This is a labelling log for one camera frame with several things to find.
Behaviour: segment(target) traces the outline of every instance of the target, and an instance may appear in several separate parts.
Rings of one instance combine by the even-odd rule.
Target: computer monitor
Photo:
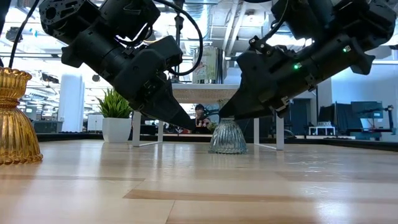
[[[383,119],[383,104],[381,101],[351,102],[353,113],[358,118]]]

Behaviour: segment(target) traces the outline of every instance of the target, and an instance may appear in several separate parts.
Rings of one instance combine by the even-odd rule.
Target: white flower pot
[[[131,119],[104,118],[102,121],[102,135],[109,143],[124,143],[129,140]]]

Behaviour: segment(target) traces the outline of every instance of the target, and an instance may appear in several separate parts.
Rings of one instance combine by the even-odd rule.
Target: amber glass vase
[[[32,76],[0,67],[0,165],[41,161],[39,142],[29,118],[19,109]]]

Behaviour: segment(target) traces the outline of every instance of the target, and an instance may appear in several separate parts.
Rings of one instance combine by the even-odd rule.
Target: potted plant
[[[99,98],[99,108],[104,116],[102,135],[106,142],[121,143],[129,140],[131,107],[119,93],[106,90],[104,100]]]

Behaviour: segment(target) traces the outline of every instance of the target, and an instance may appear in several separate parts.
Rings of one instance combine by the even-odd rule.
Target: ribbed glass
[[[0,67],[0,165],[41,161],[39,142],[29,118],[19,109],[32,76]]]
[[[248,152],[241,128],[233,119],[222,119],[214,130],[210,153],[245,154]]]

